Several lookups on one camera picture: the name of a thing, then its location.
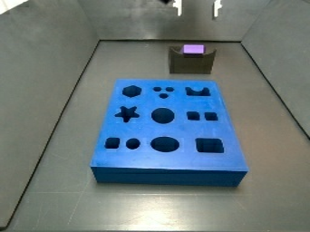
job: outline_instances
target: metal wall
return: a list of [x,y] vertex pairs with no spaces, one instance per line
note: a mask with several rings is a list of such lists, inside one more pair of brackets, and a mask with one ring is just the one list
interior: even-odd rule
[[271,0],[242,44],[310,136],[310,2]]
[[0,228],[96,45],[75,0],[31,0],[0,15]]
[[159,0],[79,0],[101,40],[240,41],[270,0],[183,0],[183,14]]

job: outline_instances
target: purple block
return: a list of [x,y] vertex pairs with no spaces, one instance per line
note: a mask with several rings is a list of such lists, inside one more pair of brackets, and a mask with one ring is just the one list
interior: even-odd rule
[[204,53],[204,45],[200,44],[184,44],[182,48],[183,54],[203,54]]

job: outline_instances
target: gray floor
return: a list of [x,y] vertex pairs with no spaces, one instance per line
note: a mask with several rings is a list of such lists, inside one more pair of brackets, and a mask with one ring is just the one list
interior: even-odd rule
[[[310,229],[310,142],[239,43],[211,75],[168,73],[180,43],[101,42],[8,230]],[[116,78],[216,80],[251,168],[238,188],[96,184],[88,162]]]

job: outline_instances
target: blue block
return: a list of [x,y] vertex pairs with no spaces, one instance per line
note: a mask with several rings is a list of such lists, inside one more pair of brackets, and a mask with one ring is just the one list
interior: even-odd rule
[[117,80],[91,169],[97,182],[235,187],[248,167],[216,83]]

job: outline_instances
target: enclosure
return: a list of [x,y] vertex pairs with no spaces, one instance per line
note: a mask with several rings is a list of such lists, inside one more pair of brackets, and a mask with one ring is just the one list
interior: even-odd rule
[[[310,230],[310,2],[29,0],[0,14],[0,228]],[[216,50],[171,74],[168,49]],[[117,79],[216,82],[250,172],[236,188],[96,183]]]

